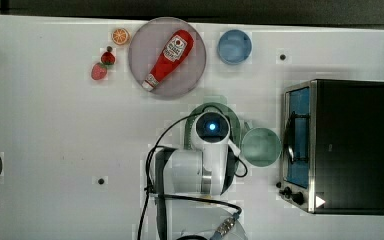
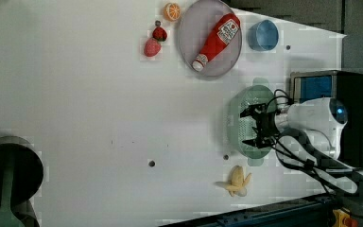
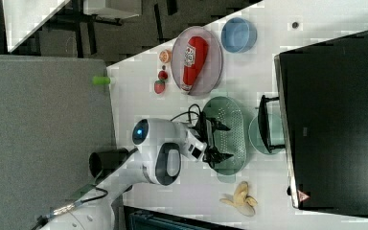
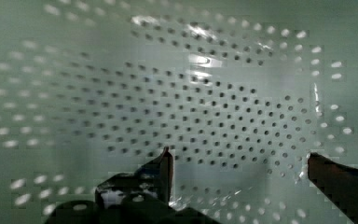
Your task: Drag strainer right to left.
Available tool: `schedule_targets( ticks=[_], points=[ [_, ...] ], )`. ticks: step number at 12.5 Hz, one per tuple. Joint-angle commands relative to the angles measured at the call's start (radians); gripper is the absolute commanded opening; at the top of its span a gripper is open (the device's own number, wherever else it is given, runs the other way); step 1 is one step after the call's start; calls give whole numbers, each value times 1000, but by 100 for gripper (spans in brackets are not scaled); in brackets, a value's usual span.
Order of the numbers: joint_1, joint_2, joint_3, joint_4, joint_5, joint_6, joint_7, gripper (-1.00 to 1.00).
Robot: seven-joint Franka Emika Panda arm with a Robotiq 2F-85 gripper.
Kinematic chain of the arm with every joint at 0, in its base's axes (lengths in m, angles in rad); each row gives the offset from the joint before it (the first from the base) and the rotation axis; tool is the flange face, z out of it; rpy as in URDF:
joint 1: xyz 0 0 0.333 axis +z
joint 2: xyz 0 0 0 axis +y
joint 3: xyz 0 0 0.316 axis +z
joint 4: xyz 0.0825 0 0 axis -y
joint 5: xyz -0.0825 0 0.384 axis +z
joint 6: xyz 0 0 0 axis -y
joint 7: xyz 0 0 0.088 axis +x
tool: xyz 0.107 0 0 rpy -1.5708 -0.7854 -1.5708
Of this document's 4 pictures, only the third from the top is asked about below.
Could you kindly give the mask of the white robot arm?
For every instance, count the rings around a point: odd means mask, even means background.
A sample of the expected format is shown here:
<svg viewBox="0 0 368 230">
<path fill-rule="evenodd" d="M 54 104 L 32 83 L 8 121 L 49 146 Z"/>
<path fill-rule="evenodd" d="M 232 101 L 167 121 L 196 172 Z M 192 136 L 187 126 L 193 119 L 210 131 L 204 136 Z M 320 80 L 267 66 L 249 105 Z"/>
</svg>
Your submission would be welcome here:
<svg viewBox="0 0 368 230">
<path fill-rule="evenodd" d="M 113 230 L 116 217 L 112 203 L 137 183 L 169 186 L 181 171 L 181 158 L 213 167 L 232 155 L 215 146 L 214 133 L 228 131 L 223 122 L 200 113 L 197 123 L 149 118 L 139 121 L 134 144 L 125 162 L 77 201 L 42 218 L 39 230 Z"/>
</svg>

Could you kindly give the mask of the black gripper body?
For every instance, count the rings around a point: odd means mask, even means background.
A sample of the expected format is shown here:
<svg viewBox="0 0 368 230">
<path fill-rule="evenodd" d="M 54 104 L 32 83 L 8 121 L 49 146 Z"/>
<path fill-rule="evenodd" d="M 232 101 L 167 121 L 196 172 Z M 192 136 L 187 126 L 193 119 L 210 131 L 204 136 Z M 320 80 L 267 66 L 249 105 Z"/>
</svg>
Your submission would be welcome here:
<svg viewBox="0 0 368 230">
<path fill-rule="evenodd" d="M 210 168 L 214 167 L 214 163 L 212 162 L 211 156 L 211 145 L 208 140 L 208 132 L 207 132 L 207 119 L 204 112 L 200 112 L 198 116 L 198 120 L 195 125 L 195 130 L 199 134 L 199 140 L 202 143 L 206 144 L 206 149 L 204 151 L 204 156 L 202 161 L 207 163 Z"/>
</svg>

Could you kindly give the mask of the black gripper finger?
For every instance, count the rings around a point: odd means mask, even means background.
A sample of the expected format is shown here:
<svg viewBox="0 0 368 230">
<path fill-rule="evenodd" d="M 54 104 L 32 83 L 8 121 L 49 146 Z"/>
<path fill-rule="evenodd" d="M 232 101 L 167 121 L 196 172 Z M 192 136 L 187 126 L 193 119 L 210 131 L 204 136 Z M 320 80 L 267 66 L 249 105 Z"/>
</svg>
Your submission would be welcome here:
<svg viewBox="0 0 368 230">
<path fill-rule="evenodd" d="M 212 131 L 229 131 L 230 128 L 216 118 L 209 118 L 208 121 L 211 123 Z"/>
<path fill-rule="evenodd" d="M 221 153 L 217 148 L 206 150 L 206 162 L 210 164 L 219 164 L 222 161 L 232 157 L 230 153 Z"/>
</svg>

